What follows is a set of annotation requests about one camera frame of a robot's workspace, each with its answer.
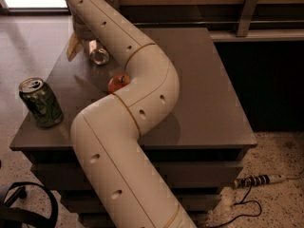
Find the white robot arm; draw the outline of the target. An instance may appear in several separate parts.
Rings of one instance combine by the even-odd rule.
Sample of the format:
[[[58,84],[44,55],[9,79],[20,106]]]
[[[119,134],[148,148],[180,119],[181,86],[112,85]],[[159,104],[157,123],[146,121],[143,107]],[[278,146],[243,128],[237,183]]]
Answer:
[[[124,67],[128,85],[87,106],[70,136],[116,228],[197,228],[138,144],[173,109],[177,71],[162,49],[105,0],[66,0]]]

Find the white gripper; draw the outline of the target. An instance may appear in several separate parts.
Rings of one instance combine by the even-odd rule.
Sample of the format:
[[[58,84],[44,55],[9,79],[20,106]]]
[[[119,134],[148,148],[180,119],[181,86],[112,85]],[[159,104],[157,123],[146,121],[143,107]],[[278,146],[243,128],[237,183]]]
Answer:
[[[92,41],[97,39],[95,34],[75,12],[74,9],[71,10],[71,15],[74,32],[69,38],[68,47],[66,50],[66,57],[70,62],[76,57],[79,52],[84,49],[84,43],[82,40]]]

